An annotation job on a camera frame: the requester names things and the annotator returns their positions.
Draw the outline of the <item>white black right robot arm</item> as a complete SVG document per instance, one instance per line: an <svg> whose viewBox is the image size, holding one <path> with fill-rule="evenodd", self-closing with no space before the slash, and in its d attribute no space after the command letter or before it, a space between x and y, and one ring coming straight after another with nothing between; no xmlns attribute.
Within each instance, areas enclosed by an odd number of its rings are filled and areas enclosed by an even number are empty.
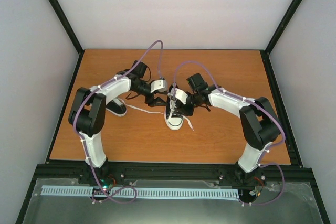
<svg viewBox="0 0 336 224"><path fill-rule="evenodd" d="M265 97L252 99L227 91L217 84L209 86L200 73L187 78L192 93L185 92L175 83L169 97L175 104L172 112L183 117L192 116L195 108L210 107L222 109L241 121L246 146L237 165L245 173L251 173L260 166L265 152L284 131L270 102Z"/></svg>

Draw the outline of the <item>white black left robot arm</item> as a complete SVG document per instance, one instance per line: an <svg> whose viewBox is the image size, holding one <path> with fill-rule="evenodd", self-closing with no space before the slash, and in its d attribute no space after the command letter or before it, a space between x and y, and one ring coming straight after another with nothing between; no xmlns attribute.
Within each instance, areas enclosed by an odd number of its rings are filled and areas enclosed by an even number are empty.
<svg viewBox="0 0 336 224"><path fill-rule="evenodd" d="M165 106L165 101L155 95L167 94L167 81L160 77L146 82L142 79L146 68L146 64L135 61L131 69L117 72L109 81L90 89L79 88L76 92L68 121L80 137L86 163L93 167L90 176L97 183L104 183L109 177L109 170L103 166L107 157L101 140L106 107L129 91L144 96L145 104L150 107Z"/></svg>

